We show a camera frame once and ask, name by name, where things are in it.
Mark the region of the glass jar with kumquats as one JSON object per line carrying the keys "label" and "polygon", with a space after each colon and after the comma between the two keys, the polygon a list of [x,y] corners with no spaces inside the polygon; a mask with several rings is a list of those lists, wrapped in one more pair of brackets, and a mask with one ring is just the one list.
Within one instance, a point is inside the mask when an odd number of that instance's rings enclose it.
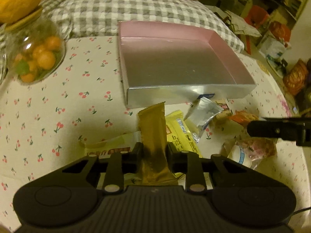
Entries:
{"label": "glass jar with kumquats", "polygon": [[66,52],[65,32],[48,17],[40,16],[5,28],[5,59],[8,70],[24,85],[47,78],[61,64]]}

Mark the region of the gold snack bar wrapper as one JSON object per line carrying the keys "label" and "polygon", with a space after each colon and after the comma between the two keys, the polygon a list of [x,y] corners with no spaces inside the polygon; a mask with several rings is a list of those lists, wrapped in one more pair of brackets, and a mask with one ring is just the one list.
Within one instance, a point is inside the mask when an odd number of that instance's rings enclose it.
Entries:
{"label": "gold snack bar wrapper", "polygon": [[143,185],[176,185],[166,159],[167,132],[164,102],[147,107],[138,113],[143,156],[140,167]]}

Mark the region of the silver box with pink inside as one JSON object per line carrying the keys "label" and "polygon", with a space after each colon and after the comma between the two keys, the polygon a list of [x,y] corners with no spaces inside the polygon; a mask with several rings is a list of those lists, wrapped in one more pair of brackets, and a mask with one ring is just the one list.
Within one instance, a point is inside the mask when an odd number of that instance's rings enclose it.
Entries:
{"label": "silver box with pink inside", "polygon": [[119,24],[119,57],[129,108],[244,98],[256,88],[246,66],[214,30],[174,23]]}

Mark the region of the cherry print tablecloth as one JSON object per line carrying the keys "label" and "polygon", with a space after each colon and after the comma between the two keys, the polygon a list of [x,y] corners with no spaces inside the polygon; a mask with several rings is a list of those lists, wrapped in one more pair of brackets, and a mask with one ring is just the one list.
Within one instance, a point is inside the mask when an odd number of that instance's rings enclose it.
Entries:
{"label": "cherry print tablecloth", "polygon": [[[244,99],[230,99],[231,110],[259,117],[288,117],[286,100],[263,65],[237,53],[257,87]],[[6,77],[1,85],[1,225],[20,223],[13,196],[24,184],[82,156],[81,143],[97,144],[137,130],[137,113],[124,105],[116,37],[71,39],[56,72],[42,82],[21,85]],[[205,158],[242,131],[231,120],[209,126],[199,149]],[[296,195],[296,209],[310,207],[310,150],[279,140],[277,156],[257,171],[281,181]]]}

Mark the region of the white cream cake packet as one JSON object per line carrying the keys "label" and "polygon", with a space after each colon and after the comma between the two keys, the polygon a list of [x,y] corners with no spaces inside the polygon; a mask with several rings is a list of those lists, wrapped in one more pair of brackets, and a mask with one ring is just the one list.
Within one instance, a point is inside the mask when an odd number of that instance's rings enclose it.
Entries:
{"label": "white cream cake packet", "polygon": [[85,156],[98,156],[110,158],[113,153],[129,153],[133,151],[136,143],[141,141],[139,131],[108,139],[96,144],[84,144]]}

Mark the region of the silver foil snack packet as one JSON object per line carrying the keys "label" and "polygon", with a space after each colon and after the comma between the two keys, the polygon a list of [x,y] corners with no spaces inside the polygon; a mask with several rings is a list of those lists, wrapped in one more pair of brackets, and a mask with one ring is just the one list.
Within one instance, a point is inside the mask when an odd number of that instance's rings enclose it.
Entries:
{"label": "silver foil snack packet", "polygon": [[193,103],[184,118],[184,122],[196,143],[199,142],[211,120],[223,111],[221,106],[207,97],[201,97]]}

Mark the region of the grey checked quilt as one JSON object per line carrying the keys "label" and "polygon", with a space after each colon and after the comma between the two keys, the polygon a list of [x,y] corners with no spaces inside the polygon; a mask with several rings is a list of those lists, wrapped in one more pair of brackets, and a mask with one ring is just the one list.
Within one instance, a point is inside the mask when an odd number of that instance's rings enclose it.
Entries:
{"label": "grey checked quilt", "polygon": [[197,0],[41,0],[39,5],[56,23],[69,13],[73,38],[115,36],[120,21],[157,21],[214,30],[236,52],[244,49],[225,23]]}

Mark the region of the pink nougat bar packet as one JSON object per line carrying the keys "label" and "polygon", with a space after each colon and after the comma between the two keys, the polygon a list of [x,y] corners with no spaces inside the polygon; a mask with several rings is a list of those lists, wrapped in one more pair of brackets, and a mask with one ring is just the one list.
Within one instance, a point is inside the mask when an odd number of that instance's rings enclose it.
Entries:
{"label": "pink nougat bar packet", "polygon": [[256,169],[263,160],[277,156],[276,143],[268,138],[235,137],[223,143],[222,149],[227,158],[251,169]]}

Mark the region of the yellow snack packet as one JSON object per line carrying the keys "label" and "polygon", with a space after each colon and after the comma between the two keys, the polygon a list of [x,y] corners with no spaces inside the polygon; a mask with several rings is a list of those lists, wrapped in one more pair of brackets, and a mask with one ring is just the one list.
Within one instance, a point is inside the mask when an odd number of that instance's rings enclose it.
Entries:
{"label": "yellow snack packet", "polygon": [[192,133],[183,120],[181,110],[174,111],[166,115],[167,141],[173,143],[177,151],[189,151],[202,155],[193,139]]}

